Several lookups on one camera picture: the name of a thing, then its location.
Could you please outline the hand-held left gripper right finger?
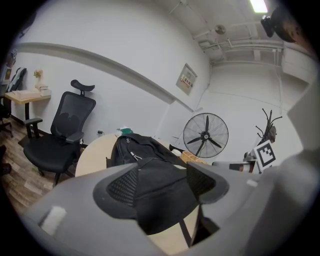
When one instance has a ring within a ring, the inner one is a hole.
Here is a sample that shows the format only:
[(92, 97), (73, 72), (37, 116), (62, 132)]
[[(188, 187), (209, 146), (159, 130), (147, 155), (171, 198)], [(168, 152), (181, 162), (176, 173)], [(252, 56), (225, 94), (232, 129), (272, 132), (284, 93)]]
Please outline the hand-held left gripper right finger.
[(252, 174), (197, 162), (189, 162), (186, 170), (203, 217), (216, 228), (186, 255), (246, 255), (249, 238), (275, 187), (277, 170)]

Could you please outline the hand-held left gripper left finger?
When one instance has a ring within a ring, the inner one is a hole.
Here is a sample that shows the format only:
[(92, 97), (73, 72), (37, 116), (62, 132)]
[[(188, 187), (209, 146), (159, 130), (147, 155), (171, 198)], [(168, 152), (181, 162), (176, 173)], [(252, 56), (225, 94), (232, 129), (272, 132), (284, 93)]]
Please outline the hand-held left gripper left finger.
[(52, 256), (162, 256), (141, 228), (153, 213), (142, 198), (158, 177), (131, 163), (71, 178), (29, 207), (22, 222)]

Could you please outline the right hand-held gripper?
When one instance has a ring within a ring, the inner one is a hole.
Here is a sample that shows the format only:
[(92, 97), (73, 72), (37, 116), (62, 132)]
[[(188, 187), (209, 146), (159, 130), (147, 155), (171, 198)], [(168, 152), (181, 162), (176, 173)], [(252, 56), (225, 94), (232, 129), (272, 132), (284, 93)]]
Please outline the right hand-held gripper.
[(244, 154), (244, 162), (221, 162), (215, 161), (211, 165), (232, 171), (245, 172), (245, 173), (263, 173), (276, 161), (276, 156), (272, 148), (272, 143), (267, 140), (256, 147), (252, 151)]

